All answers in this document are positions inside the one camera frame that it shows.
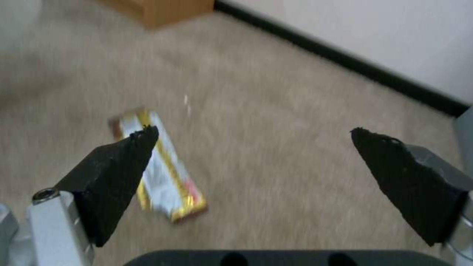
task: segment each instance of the gray metal part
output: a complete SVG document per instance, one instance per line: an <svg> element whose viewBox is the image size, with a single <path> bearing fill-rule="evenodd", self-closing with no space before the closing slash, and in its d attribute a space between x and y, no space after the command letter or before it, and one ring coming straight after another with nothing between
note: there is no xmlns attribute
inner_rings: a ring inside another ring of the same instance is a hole
<svg viewBox="0 0 473 266"><path fill-rule="evenodd" d="M443 260L455 266L473 265L473 191L468 197L460 218L440 250Z"/></svg>
<svg viewBox="0 0 473 266"><path fill-rule="evenodd" d="M453 167L429 149L415 145L406 145L406 148L418 163L432 168L448 184L466 191L473 190L473 178Z"/></svg>
<svg viewBox="0 0 473 266"><path fill-rule="evenodd" d="M455 132L465 171L473 177L473 107L455 121Z"/></svg>
<svg viewBox="0 0 473 266"><path fill-rule="evenodd" d="M93 249L71 193L30 205L28 214L38 266L92 265Z"/></svg>
<svg viewBox="0 0 473 266"><path fill-rule="evenodd" d="M0 204L0 265L8 262L10 241L17 230L15 216L6 205Z"/></svg>
<svg viewBox="0 0 473 266"><path fill-rule="evenodd" d="M21 225L0 204L0 266L87 266L93 259L71 193L61 191L60 197L30 205Z"/></svg>

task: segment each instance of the black foam pad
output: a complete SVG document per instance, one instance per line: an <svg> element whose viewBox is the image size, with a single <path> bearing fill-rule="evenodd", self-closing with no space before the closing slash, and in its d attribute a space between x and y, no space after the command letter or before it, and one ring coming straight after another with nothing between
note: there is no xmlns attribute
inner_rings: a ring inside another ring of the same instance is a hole
<svg viewBox="0 0 473 266"><path fill-rule="evenodd" d="M352 130L351 138L379 188L409 225L430 246L445 241L473 180L425 148L412 146L414 156L401 141L362 128Z"/></svg>
<svg viewBox="0 0 473 266"><path fill-rule="evenodd" d="M84 229L97 247L114 232L157 140L158 129L153 126L97 147L55 186L74 194Z"/></svg>

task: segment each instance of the wooden furniture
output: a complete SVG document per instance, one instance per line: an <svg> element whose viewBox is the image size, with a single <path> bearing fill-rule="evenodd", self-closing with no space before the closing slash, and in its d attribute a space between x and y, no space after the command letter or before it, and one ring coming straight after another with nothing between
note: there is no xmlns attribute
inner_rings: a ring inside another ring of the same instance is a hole
<svg viewBox="0 0 473 266"><path fill-rule="evenodd" d="M98 0L117 11L156 28L213 10L214 0Z"/></svg>

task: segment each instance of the candy bar wrapper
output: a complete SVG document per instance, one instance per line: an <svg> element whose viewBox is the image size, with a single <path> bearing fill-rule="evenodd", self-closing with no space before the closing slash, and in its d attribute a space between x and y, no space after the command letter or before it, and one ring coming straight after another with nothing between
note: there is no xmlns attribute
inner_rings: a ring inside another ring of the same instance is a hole
<svg viewBox="0 0 473 266"><path fill-rule="evenodd" d="M156 112L137 110L111 120L110 126L116 139L122 139L145 125L155 125L159 140L143 173L136 191L143 210L164 212L176 222L206 210L207 203L195 186Z"/></svg>

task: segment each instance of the beige carpet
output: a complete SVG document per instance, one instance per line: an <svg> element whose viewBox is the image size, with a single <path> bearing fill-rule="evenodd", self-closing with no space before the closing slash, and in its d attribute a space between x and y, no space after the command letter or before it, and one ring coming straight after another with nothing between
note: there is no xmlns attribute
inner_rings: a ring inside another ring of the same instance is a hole
<svg viewBox="0 0 473 266"><path fill-rule="evenodd" d="M24 218L107 120L155 109L210 210L171 225L130 204L96 265L172 248L381 248L435 254L378 190L349 132L424 145L460 166L452 118L214 13L145 32L88 0L45 0L0 56L0 202ZM191 111L184 105L188 96Z"/></svg>

